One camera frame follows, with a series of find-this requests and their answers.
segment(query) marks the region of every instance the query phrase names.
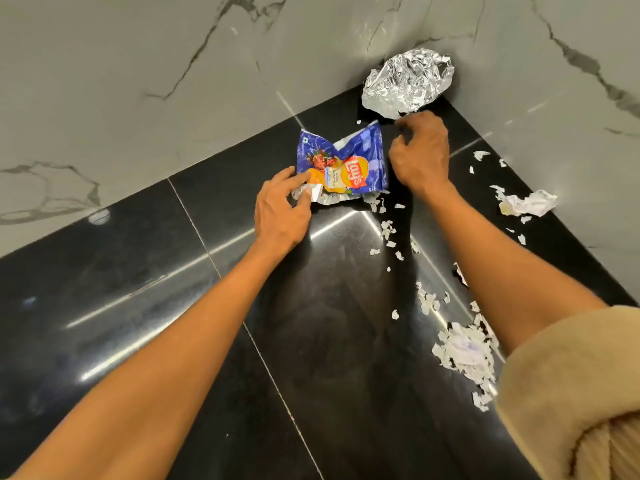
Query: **glossy black floor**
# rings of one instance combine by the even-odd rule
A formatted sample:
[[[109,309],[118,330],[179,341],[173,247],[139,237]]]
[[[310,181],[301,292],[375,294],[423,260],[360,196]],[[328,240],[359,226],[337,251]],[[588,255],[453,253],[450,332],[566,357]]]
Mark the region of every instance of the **glossy black floor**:
[[[338,140],[356,120],[375,119],[359,94],[298,117]],[[553,214],[522,225],[498,213],[489,185],[529,189],[495,154],[473,158],[491,149],[444,99],[430,109],[449,128],[451,178],[476,209],[608,303],[634,304]],[[110,206],[107,217],[0,259],[0,477],[241,258],[255,195],[294,162],[299,131],[286,120]],[[387,146],[396,134],[385,121]],[[362,202],[314,209],[307,238],[254,303],[169,478],[536,478],[495,411],[476,409],[469,381],[430,354],[444,323],[468,323],[471,298],[428,209],[393,177],[390,190],[382,216]],[[383,219],[398,229],[402,262],[381,246]],[[371,248],[383,251],[370,256]],[[451,303],[423,316],[416,281],[448,291]]]

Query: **wall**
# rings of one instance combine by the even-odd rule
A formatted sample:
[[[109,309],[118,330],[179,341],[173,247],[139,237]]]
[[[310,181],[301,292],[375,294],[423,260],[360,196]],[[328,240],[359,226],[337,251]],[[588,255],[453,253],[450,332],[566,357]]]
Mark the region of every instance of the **wall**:
[[[453,56],[449,99],[530,186],[559,195],[558,216],[638,298],[639,7],[2,0],[0,255],[423,45]]]

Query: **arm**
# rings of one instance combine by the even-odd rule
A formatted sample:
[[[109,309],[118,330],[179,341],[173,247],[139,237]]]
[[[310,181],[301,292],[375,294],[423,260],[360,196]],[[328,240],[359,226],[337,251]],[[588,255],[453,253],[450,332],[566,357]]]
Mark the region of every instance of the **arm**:
[[[15,479],[162,480],[173,464],[249,307],[269,274],[304,237],[307,181],[293,167],[265,182],[256,241],[242,261],[175,323],[112,371],[76,405]]]
[[[507,353],[543,328],[604,302],[580,283],[510,240],[471,207],[449,181],[449,143],[431,112],[398,121],[389,158],[398,179],[425,201],[447,238],[469,288]]]

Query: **chip bag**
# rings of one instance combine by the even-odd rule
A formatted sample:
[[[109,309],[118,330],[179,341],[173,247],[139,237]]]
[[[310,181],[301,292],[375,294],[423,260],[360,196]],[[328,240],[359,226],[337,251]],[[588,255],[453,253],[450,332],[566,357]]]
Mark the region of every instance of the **chip bag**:
[[[323,205],[386,190],[380,123],[374,121],[334,144],[302,129],[296,170],[311,173],[312,201]],[[305,186],[294,192],[295,198]]]

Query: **rolled-up sleeve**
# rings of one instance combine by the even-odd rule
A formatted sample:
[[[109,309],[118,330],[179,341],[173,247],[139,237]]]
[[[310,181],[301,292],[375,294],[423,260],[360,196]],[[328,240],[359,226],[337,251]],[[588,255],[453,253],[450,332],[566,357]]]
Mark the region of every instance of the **rolled-up sleeve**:
[[[544,479],[640,478],[640,310],[537,333],[507,359],[497,410]]]

